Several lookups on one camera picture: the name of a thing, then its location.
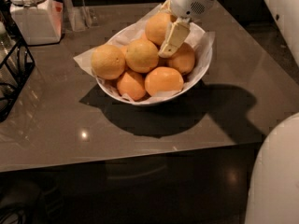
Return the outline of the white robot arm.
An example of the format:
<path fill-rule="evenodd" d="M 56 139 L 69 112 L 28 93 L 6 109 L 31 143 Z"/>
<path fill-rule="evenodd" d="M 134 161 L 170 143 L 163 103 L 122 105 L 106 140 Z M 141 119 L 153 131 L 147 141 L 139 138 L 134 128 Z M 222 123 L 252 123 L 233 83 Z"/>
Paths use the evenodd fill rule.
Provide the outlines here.
<path fill-rule="evenodd" d="M 293 58 L 299 63 L 299 0 L 264 0 Z M 177 20 L 167 26 L 159 50 L 171 57 L 186 40 L 190 23 L 199 21 L 214 0 L 166 0 L 162 9 Z M 299 224 L 299 114 L 264 140 L 249 186 L 245 224 Z"/>

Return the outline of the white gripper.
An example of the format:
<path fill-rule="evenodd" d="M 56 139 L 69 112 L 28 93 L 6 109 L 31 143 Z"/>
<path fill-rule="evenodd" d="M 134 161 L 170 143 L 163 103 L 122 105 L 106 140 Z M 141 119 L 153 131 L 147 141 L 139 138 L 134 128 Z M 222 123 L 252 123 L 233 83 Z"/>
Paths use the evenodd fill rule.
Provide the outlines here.
<path fill-rule="evenodd" d="M 159 11 L 177 17 L 167 25 L 164 42 L 158 52 L 162 58 L 173 56 L 190 33 L 190 20 L 197 21 L 213 5 L 214 0 L 165 0 Z"/>

